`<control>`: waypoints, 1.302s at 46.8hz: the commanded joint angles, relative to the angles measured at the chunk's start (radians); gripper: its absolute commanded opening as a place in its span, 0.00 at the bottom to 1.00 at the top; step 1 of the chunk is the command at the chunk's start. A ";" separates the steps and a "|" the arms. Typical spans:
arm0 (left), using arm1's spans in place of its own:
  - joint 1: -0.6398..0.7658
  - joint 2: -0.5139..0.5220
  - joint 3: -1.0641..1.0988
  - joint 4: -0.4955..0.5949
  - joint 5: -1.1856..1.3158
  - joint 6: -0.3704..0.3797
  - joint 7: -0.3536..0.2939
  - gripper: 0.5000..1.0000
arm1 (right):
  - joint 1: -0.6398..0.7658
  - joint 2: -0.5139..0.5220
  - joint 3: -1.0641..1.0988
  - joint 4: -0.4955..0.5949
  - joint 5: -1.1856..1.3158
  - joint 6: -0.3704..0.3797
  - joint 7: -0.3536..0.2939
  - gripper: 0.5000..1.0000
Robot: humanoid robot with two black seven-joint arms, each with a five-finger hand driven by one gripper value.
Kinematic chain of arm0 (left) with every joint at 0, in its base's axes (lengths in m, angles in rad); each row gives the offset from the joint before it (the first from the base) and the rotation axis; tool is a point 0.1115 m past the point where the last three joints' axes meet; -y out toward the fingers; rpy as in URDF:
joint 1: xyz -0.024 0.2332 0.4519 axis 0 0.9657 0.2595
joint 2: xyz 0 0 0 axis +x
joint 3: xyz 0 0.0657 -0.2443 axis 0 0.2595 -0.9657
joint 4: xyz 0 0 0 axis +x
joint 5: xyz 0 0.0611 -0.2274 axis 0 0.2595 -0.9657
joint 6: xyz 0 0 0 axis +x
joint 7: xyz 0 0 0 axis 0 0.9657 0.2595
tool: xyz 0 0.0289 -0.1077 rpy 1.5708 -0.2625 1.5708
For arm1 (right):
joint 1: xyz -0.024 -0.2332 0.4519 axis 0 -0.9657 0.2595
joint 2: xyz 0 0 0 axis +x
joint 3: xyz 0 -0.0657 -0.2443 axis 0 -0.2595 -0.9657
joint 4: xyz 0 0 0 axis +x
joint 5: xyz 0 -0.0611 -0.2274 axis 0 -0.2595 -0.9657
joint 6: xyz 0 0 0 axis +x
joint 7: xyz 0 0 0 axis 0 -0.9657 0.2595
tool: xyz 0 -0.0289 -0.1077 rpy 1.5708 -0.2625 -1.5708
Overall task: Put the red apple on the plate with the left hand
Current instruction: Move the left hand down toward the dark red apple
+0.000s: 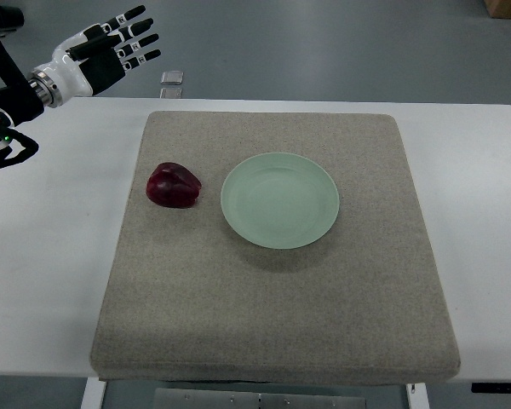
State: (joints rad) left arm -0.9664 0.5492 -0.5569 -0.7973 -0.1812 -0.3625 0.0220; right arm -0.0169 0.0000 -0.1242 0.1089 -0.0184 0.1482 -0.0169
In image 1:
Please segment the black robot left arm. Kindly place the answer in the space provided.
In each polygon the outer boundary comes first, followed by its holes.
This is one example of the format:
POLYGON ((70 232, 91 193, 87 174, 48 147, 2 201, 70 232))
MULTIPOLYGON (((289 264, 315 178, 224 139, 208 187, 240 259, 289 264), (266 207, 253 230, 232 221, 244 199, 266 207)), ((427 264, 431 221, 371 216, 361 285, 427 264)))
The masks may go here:
POLYGON ((21 164, 34 156, 39 145, 15 127, 32 121, 50 104, 51 95, 36 81, 29 81, 4 48, 1 38, 24 25, 16 7, 0 6, 0 169, 21 164))

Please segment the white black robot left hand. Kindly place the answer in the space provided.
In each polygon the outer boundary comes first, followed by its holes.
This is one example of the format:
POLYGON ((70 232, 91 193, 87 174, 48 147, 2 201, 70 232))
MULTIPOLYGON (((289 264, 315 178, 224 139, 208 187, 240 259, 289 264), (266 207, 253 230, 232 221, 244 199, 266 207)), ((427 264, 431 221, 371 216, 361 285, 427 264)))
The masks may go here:
POLYGON ((59 107, 73 97, 98 95, 159 57, 158 49, 147 48, 158 40, 158 34, 147 33, 153 19, 136 19, 145 11, 139 5, 60 43, 51 61, 34 68, 28 78, 42 103, 59 107))

